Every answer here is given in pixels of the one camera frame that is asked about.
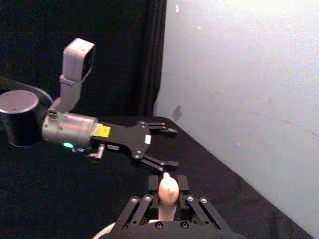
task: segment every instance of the metal linkage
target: metal linkage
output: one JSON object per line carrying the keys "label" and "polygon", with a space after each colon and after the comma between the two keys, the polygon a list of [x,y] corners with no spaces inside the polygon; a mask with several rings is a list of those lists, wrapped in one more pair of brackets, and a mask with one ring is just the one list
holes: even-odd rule
{"label": "metal linkage", "polygon": [[168,128],[163,122],[145,122],[152,134],[162,133],[169,137],[175,137],[178,133],[177,129]]}
{"label": "metal linkage", "polygon": [[153,169],[158,170],[159,172],[163,171],[176,171],[179,167],[179,163],[174,161],[162,161],[155,159],[149,155],[144,155],[143,159],[140,160],[141,163],[147,165]]}

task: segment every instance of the black cylindrical joint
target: black cylindrical joint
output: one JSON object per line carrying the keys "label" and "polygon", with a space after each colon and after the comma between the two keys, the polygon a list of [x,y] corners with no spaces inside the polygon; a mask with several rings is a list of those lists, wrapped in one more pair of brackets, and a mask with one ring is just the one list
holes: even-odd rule
{"label": "black cylindrical joint", "polygon": [[0,116],[11,144],[23,147],[42,140],[39,99],[34,93],[16,90],[0,95]]}

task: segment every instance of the light blue wall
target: light blue wall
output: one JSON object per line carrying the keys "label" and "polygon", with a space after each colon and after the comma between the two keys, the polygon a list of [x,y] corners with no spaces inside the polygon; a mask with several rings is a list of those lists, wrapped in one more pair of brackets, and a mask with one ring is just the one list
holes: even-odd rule
{"label": "light blue wall", "polygon": [[319,238],[319,1],[168,0],[157,115],[177,106],[179,126]]}

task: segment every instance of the yellow label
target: yellow label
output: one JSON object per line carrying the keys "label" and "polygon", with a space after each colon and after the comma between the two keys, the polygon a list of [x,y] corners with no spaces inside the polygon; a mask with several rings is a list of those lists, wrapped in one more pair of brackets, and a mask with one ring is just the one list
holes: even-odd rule
{"label": "yellow label", "polygon": [[111,127],[108,126],[104,126],[102,124],[98,124],[94,136],[99,136],[99,137],[109,137],[110,136],[110,131],[111,131]]}

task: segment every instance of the black curtain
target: black curtain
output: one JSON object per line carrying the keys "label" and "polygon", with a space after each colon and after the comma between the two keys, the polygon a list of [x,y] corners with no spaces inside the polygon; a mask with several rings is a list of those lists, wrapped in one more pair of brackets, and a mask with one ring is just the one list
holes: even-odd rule
{"label": "black curtain", "polygon": [[96,44],[75,113],[151,116],[160,88],[165,0],[39,1],[0,5],[0,75],[59,96],[63,49]]}

